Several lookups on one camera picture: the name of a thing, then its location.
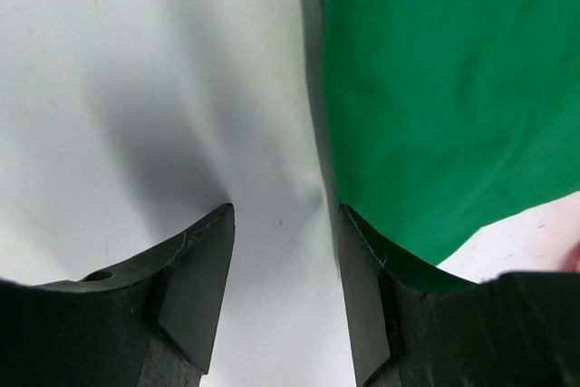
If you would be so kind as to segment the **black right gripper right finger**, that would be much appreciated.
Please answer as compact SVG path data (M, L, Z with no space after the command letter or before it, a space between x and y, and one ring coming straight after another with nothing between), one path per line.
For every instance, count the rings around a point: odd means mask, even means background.
M338 257L360 386L576 386L579 277L508 273L475 284L339 207Z

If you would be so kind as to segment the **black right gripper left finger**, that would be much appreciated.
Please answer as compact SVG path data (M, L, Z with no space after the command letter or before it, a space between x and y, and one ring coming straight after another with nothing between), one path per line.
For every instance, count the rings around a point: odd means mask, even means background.
M79 281L3 281L1 383L198 385L209 369L234 241L227 203Z

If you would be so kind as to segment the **green t-shirt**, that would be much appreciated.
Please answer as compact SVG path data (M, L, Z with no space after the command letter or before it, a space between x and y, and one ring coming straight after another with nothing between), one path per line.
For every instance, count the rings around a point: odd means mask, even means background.
M579 190L579 0L321 0L340 202L431 292L479 228Z

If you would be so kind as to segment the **pink crumpled t-shirt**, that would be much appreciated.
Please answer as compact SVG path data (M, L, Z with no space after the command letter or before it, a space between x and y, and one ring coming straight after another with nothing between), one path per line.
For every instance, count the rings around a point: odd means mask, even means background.
M567 254L563 262L563 269L568 272L580 271L580 242L577 242Z

